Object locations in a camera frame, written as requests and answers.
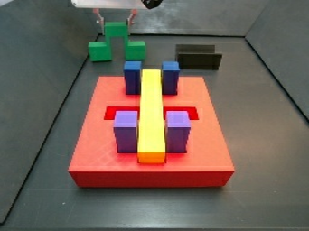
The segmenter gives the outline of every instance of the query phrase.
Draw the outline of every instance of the yellow bar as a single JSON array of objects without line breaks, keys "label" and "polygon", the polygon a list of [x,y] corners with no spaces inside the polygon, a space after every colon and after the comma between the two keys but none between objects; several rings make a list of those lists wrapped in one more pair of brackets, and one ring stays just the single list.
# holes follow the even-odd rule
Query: yellow bar
[{"label": "yellow bar", "polygon": [[139,163],[166,162],[166,137],[161,70],[142,71]]}]

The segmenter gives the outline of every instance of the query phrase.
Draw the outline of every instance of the toy block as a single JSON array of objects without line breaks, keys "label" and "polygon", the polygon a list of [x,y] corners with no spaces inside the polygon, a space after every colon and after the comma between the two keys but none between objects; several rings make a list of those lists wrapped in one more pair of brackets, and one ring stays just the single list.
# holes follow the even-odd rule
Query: toy block
[{"label": "toy block", "polygon": [[222,54],[215,53],[215,45],[178,44],[177,58],[181,69],[218,70]]},{"label": "toy block", "polygon": [[143,41],[128,41],[126,46],[126,60],[144,60],[146,43]]},{"label": "toy block", "polygon": [[162,94],[177,95],[179,84],[179,64],[175,61],[165,61],[162,64]]},{"label": "toy block", "polygon": [[106,23],[106,39],[108,40],[111,37],[128,37],[130,31],[127,23],[124,22],[111,22]]},{"label": "toy block", "polygon": [[167,153],[186,153],[187,141],[191,130],[187,112],[167,112]]},{"label": "toy block", "polygon": [[108,106],[139,105],[140,96],[124,92],[123,77],[100,77],[80,129],[68,173],[86,188],[222,187],[234,173],[214,105],[203,77],[179,77],[179,93],[163,97],[167,108],[191,102],[199,120],[191,120],[186,154],[169,154],[165,164],[139,164],[136,154],[118,154],[114,121],[104,120]]},{"label": "toy block", "polygon": [[139,163],[166,162],[166,137],[161,70],[142,71]]},{"label": "toy block", "polygon": [[118,153],[138,152],[138,112],[116,112],[114,134],[118,144]]},{"label": "toy block", "polygon": [[140,95],[142,62],[126,61],[123,72],[126,81],[126,94]]},{"label": "toy block", "polygon": [[107,42],[90,42],[90,57],[91,61],[110,61],[111,57],[111,47]]}]

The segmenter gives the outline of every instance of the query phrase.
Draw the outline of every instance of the gray wall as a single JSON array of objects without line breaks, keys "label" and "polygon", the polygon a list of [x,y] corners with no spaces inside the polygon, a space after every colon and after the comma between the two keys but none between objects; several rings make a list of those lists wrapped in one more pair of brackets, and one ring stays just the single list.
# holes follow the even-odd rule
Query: gray wall
[{"label": "gray wall", "polygon": [[0,223],[95,37],[87,15],[64,0],[0,7]]},{"label": "gray wall", "polygon": [[272,0],[246,39],[309,118],[309,1]]},{"label": "gray wall", "polygon": [[[132,33],[245,36],[269,0],[163,0],[140,10]],[[123,21],[128,10],[102,10],[107,21]]]}]

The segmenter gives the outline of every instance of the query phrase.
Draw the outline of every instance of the red base block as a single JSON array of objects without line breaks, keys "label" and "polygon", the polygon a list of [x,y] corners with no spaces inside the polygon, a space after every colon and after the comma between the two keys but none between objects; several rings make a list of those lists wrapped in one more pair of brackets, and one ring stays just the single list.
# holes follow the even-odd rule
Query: red base block
[{"label": "red base block", "polygon": [[112,108],[139,108],[126,96],[122,77],[100,77],[92,95],[68,172],[80,187],[219,187],[234,172],[229,149],[203,78],[179,78],[179,94],[163,97],[165,108],[197,108],[187,153],[167,154],[166,164],[139,164],[136,154],[119,154]]}]

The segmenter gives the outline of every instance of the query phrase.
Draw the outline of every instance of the gray floor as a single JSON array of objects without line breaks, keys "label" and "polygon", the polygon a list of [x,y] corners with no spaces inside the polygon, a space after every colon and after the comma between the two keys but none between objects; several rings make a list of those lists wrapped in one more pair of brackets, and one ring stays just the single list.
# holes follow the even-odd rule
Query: gray floor
[{"label": "gray floor", "polygon": [[3,228],[306,227],[309,130],[294,104],[241,38],[139,36],[147,69],[174,60],[177,43],[215,44],[219,71],[205,76],[235,174],[222,189],[79,189],[67,169],[99,75],[122,75],[115,59],[87,62]]}]

